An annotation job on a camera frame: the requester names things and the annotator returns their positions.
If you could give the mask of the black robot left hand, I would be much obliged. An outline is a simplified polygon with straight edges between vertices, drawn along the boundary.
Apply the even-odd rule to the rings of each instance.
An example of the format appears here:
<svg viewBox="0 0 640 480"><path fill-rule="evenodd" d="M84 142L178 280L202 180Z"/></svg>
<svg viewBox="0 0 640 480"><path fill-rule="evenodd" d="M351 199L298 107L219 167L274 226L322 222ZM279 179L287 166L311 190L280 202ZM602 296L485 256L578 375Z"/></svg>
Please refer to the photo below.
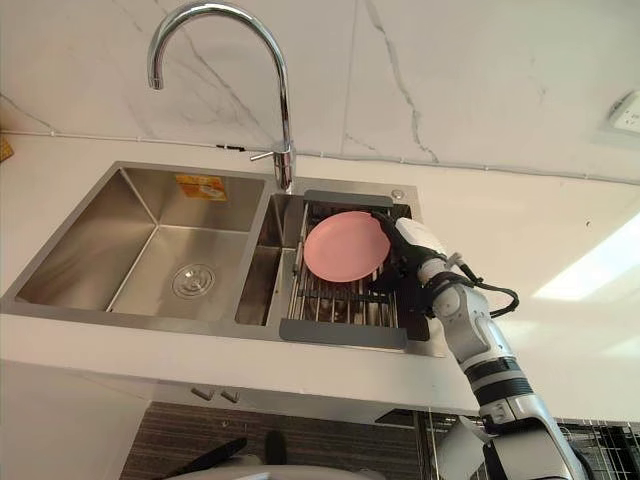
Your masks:
<svg viewBox="0 0 640 480"><path fill-rule="evenodd" d="M178 467L177 469L171 471L167 475L164 476L164 479L203 471L213 467L216 467L229 459L231 459L234 455L240 452L247 445L247 438L238 438L227 442L207 453L200 455L194 460L188 462L187 464Z"/></svg>

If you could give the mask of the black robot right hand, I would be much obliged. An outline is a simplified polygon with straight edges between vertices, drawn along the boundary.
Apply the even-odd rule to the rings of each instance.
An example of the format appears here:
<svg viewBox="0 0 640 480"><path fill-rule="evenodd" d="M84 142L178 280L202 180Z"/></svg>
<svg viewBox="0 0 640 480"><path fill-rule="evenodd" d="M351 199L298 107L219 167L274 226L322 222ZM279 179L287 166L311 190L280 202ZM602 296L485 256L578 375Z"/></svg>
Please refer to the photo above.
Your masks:
<svg viewBox="0 0 640 480"><path fill-rule="evenodd" d="M444 271L422 274L423 266L431 260L445 261L445 255L429 242L426 227L416 220L391 216L374 211L375 219L390 243L390 265L370 284L370 290L389 293L396 290L403 279L415 280L436 298L451 285Z"/></svg>

